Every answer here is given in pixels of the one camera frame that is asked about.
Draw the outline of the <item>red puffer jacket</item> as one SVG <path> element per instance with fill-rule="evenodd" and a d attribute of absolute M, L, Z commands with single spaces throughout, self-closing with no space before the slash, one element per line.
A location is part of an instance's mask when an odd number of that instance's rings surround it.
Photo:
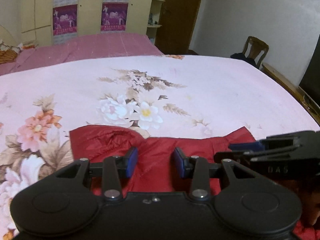
<path fill-rule="evenodd" d="M 229 144 L 256 141 L 246 128 L 240 128 L 224 137 L 207 139 L 144 138 L 138 132 L 117 126 L 88 125 L 70 132 L 75 159 L 87 158 L 100 163 L 107 157 L 124 156 L 136 147 L 138 161 L 132 177 L 125 177 L 123 192 L 174 192 L 187 191 L 189 182 L 180 177 L 174 160 L 174 149 L 179 147 L 189 158 L 197 155 L 215 163 L 217 152 L 229 151 Z M 194 165 L 191 163 L 191 177 Z M 295 180 L 277 181 L 298 194 L 303 212 L 294 228 L 300 239 L 319 239 L 319 187 L 302 187 Z"/>

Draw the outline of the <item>wooden tv cabinet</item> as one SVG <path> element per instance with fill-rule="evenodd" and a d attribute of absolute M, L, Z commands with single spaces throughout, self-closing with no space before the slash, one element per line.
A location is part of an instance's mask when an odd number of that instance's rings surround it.
<path fill-rule="evenodd" d="M 319 106 L 300 87 L 295 87 L 285 76 L 267 63 L 262 63 L 261 71 L 290 93 L 319 125 Z"/>

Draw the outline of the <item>white floral bed sheet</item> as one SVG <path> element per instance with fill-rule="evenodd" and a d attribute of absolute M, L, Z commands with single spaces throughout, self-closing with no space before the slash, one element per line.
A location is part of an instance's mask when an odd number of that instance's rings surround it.
<path fill-rule="evenodd" d="M 1 70 L 1 239 L 13 197 L 78 157 L 70 131 L 122 127 L 139 138 L 239 140 L 318 130 L 250 64 L 209 56 L 111 57 Z"/>

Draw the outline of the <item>dark television screen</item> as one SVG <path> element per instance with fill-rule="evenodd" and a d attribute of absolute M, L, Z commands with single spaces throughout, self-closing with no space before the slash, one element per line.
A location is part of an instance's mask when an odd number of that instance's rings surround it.
<path fill-rule="evenodd" d="M 319 106 L 320 96 L 320 41 L 315 50 L 299 87 Z"/>

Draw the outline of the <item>black bag on chair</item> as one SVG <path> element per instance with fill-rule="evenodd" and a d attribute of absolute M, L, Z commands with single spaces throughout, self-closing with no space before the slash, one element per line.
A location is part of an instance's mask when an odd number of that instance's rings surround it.
<path fill-rule="evenodd" d="M 248 64 L 252 65 L 253 67 L 257 67 L 256 62 L 253 58 L 246 57 L 243 53 L 235 53 L 231 55 L 231 59 L 245 61 Z"/>

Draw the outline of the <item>wooden chair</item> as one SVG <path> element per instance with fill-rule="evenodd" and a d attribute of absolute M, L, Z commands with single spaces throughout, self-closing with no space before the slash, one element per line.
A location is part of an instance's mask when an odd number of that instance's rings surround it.
<path fill-rule="evenodd" d="M 264 41 L 254 36 L 249 36 L 245 42 L 242 53 L 245 55 L 249 47 L 248 57 L 256 60 L 256 58 L 262 53 L 261 57 L 256 62 L 256 66 L 260 68 L 260 65 L 269 51 L 269 45 Z"/>

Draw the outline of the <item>pink checked bed cover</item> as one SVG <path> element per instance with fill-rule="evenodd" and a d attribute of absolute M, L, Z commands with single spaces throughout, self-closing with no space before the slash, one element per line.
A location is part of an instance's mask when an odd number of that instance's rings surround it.
<path fill-rule="evenodd" d="M 1 64 L 1 75 L 55 64 L 106 57 L 162 56 L 146 35 L 105 33 L 73 38 L 64 44 L 26 49 L 11 63 Z"/>

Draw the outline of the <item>lower right purple poster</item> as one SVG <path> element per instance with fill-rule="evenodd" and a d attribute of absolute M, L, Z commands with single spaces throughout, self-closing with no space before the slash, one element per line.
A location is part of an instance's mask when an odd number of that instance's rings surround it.
<path fill-rule="evenodd" d="M 100 31 L 123 32 L 126 30 L 128 3 L 105 2 L 102 5 Z"/>

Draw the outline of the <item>brown wooden door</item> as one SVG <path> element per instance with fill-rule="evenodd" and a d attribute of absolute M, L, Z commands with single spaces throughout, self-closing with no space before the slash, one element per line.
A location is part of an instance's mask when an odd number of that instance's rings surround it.
<path fill-rule="evenodd" d="M 164 0 L 155 46 L 163 54 L 184 55 L 189 50 L 201 0 Z"/>

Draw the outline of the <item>lower left purple poster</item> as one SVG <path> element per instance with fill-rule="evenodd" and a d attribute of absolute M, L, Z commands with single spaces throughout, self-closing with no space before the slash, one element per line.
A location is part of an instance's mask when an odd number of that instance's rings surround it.
<path fill-rule="evenodd" d="M 53 35 L 65 35 L 77 32 L 78 5 L 65 5 L 53 8 Z"/>

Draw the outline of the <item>orange striped folded cloth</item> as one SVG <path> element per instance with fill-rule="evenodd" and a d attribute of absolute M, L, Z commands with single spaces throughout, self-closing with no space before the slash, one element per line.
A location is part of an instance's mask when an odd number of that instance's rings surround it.
<path fill-rule="evenodd" d="M 12 49 L 1 50 L 0 51 L 0 64 L 14 62 L 17 57 L 18 57 L 18 54 Z"/>

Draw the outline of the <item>floral pillow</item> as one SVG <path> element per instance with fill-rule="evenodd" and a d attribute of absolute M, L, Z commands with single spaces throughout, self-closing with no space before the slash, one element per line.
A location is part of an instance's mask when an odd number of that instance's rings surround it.
<path fill-rule="evenodd" d="M 0 50 L 1 51 L 12 50 L 15 53 L 19 54 L 23 49 L 22 49 L 22 44 L 19 44 L 18 46 L 11 46 L 11 45 L 7 45 L 3 40 L 0 40 Z"/>

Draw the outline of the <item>yellow wardrobe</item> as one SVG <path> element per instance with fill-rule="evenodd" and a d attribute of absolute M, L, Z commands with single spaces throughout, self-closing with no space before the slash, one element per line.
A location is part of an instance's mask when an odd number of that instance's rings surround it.
<path fill-rule="evenodd" d="M 71 38 L 102 33 L 101 11 L 105 2 L 128 3 L 126 30 L 123 32 L 147 34 L 157 29 L 159 12 L 164 0 L 21 0 L 22 42 L 36 42 L 39 46 L 62 44 Z M 78 5 L 77 32 L 53 35 L 53 8 Z"/>

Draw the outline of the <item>cream round headboard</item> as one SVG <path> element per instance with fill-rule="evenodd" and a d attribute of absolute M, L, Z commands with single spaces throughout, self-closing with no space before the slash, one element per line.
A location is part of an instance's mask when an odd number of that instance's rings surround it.
<path fill-rule="evenodd" d="M 0 25 L 0 39 L 9 46 L 17 46 L 18 43 L 14 39 L 14 37 L 11 35 L 11 33 L 4 28 L 2 25 Z"/>

